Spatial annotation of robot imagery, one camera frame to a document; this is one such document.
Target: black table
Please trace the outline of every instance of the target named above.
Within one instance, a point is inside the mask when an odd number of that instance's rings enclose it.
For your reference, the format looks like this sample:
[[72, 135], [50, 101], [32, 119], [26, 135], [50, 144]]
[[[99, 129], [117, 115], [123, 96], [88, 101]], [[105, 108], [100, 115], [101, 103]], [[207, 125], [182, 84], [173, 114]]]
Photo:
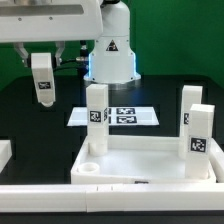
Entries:
[[[86, 137], [86, 127], [67, 127], [75, 106], [86, 106], [78, 76], [56, 76], [56, 103], [37, 103], [32, 77], [15, 80], [0, 92], [0, 139], [10, 139], [13, 156], [0, 184], [69, 184], [70, 170]], [[224, 146], [224, 89], [204, 76], [143, 76], [141, 86], [109, 92], [109, 105], [153, 106], [159, 126], [110, 127], [110, 134], [179, 135], [184, 85], [203, 86], [202, 103], [216, 106], [213, 137]], [[0, 223], [220, 223], [224, 212], [0, 214]]]

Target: white cylinder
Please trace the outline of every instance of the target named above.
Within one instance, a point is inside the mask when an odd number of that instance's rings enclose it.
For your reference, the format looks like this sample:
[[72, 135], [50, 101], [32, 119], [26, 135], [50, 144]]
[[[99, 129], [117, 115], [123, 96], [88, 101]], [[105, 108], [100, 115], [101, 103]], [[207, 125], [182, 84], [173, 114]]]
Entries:
[[78, 172], [81, 174], [99, 174], [100, 166], [97, 163], [82, 163], [78, 166]]

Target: cable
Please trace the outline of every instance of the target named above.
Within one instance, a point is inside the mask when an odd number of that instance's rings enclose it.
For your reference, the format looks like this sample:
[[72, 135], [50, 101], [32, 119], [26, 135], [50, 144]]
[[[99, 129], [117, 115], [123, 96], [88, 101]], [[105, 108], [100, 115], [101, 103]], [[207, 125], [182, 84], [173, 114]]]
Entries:
[[86, 68], [86, 67], [64, 67], [64, 68], [56, 68], [56, 69], [54, 69], [54, 72], [57, 72], [57, 71], [62, 71], [62, 70], [68, 70], [68, 69], [83, 69], [83, 68]]
[[68, 60], [62, 61], [61, 65], [68, 64], [68, 63], [73, 63], [73, 62], [77, 63], [76, 59], [68, 59]]

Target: green wall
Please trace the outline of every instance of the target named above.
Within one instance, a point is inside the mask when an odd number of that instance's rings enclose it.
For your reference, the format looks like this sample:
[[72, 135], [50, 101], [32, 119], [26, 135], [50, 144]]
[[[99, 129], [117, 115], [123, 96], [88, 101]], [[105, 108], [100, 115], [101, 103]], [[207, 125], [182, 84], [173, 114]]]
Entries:
[[[131, 10], [131, 47], [137, 71], [145, 75], [199, 74], [224, 87], [223, 0], [126, 0]], [[29, 51], [54, 51], [53, 43], [28, 44]], [[78, 54], [69, 42], [63, 54]], [[60, 74], [76, 74], [61, 71]], [[10, 44], [0, 45], [0, 89], [19, 76], [31, 75]]]

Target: white block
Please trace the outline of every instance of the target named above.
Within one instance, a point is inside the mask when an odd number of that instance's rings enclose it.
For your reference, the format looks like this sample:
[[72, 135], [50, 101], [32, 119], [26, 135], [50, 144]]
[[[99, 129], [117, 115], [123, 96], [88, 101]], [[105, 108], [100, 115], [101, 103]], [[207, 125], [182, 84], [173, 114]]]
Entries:
[[55, 102], [55, 85], [51, 54], [31, 54], [31, 62], [38, 102], [46, 107], [52, 106]]
[[108, 86], [92, 84], [86, 88], [89, 153], [102, 156], [108, 149]]
[[0, 172], [4, 169], [12, 156], [12, 149], [9, 140], [0, 141]]
[[190, 110], [185, 175], [206, 179], [209, 169], [214, 106], [194, 104]]
[[87, 105], [108, 105], [108, 86], [92, 84], [86, 88]]
[[213, 120], [215, 106], [205, 104], [193, 104], [191, 116], [193, 119]]
[[188, 144], [188, 123], [189, 113], [192, 104], [200, 104], [202, 98], [202, 86], [184, 86], [182, 91], [182, 102], [181, 102], [181, 118], [180, 118], [180, 146], [179, 146], [179, 157], [186, 159], [187, 144]]

